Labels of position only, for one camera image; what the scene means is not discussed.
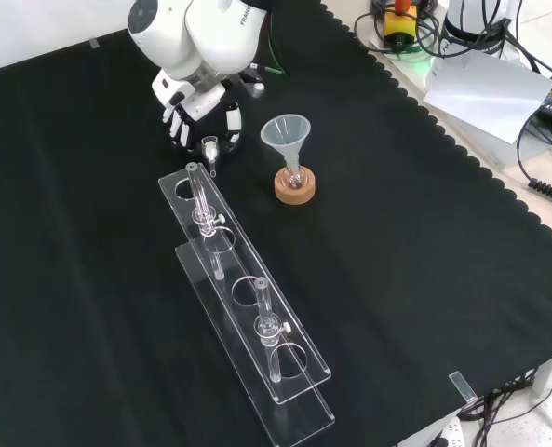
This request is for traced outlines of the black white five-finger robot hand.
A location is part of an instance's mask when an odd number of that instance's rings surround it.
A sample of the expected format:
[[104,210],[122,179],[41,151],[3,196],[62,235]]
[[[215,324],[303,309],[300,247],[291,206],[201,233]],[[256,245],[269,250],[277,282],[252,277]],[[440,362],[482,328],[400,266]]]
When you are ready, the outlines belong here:
[[225,104],[226,132],[218,139],[221,153],[234,151],[242,131],[242,114],[236,101],[228,101],[227,94],[233,87],[233,77],[219,75],[207,91],[189,80],[177,80],[161,69],[152,83],[153,92],[163,105],[162,121],[168,125],[171,145],[179,152],[197,155],[201,152],[201,140],[195,136],[197,123],[209,116],[222,103]]

